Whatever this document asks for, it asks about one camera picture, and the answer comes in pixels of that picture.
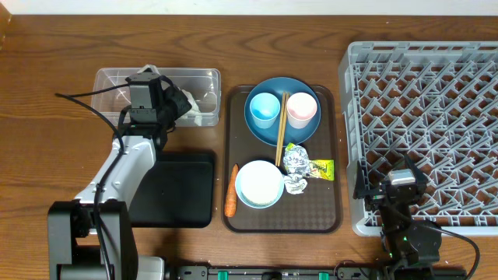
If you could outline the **wooden chopstick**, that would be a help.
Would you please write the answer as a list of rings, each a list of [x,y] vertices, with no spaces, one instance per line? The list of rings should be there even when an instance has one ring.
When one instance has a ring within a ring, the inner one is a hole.
[[[286,104],[287,104],[287,100],[289,99],[289,93],[287,92],[287,96],[286,96],[286,102],[285,102],[285,113],[284,113],[284,118],[283,118],[283,124],[285,125],[285,127],[282,128],[282,149],[283,149],[283,144],[284,144],[284,140],[285,140],[285,132],[286,132],[286,115],[287,115],[287,112],[286,112]]]
[[[279,116],[279,130],[278,130],[278,138],[276,142],[276,154],[275,154],[275,165],[279,167],[279,162],[281,159],[281,151],[282,151],[282,128],[285,127],[283,124],[283,118],[284,118],[284,113],[285,113],[285,102],[286,102],[286,96],[287,92],[282,93],[282,100],[281,100],[281,108],[280,108],[280,116]]]

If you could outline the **aluminium foil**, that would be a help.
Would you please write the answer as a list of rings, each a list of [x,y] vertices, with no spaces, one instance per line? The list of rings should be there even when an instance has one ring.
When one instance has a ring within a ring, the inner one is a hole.
[[[285,148],[283,164],[286,175],[283,177],[289,194],[302,194],[307,187],[305,176],[310,171],[309,157],[305,148],[289,143]]]

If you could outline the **orange carrot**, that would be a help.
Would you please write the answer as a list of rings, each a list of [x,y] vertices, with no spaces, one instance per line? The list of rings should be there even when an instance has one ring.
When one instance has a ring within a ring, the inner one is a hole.
[[[235,164],[230,174],[230,179],[226,191],[224,214],[226,217],[234,217],[237,211],[237,191],[236,178],[239,171],[239,166]]]

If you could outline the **yellow green snack wrapper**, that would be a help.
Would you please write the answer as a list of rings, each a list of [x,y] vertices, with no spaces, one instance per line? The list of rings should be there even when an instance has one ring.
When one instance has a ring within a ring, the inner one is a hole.
[[[335,162],[333,159],[314,159],[308,163],[310,171],[308,177],[330,180],[335,179]]]

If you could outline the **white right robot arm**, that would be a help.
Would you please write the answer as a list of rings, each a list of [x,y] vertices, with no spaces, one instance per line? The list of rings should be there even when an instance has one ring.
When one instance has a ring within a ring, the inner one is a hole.
[[[381,241],[390,260],[370,273],[371,279],[431,279],[431,265],[440,259],[440,227],[431,221],[416,221],[410,207],[426,193],[428,178],[404,156],[404,168],[369,187],[361,165],[357,166],[353,198],[365,209],[381,215]]]

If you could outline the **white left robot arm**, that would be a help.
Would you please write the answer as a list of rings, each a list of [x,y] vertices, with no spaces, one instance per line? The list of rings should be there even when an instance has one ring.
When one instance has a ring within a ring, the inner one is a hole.
[[[191,109],[184,92],[154,65],[126,78],[131,103],[120,113],[110,155],[71,201],[47,214],[52,279],[164,279],[161,257],[139,255],[128,213],[176,120]]]

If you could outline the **light blue cup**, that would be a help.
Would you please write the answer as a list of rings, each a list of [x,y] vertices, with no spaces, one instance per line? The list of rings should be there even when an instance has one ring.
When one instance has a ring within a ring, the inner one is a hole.
[[[281,103],[271,93],[259,93],[250,101],[249,110],[255,125],[258,128],[267,129],[279,116]]]

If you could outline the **white paper tissue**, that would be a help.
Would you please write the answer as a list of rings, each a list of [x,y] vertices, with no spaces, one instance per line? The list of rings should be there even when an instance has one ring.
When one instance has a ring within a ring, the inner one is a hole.
[[[202,116],[200,115],[201,111],[199,110],[198,104],[196,103],[192,94],[185,89],[182,90],[184,95],[188,98],[188,102],[191,105],[191,109],[188,111],[188,114],[192,114],[194,116],[194,123],[196,126],[202,125]]]

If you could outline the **light blue bowl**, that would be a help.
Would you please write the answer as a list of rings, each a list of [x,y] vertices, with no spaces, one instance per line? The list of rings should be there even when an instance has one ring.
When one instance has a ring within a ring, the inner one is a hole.
[[[269,208],[282,197],[283,175],[270,162],[251,161],[238,171],[235,188],[238,198],[246,206],[256,209]]]

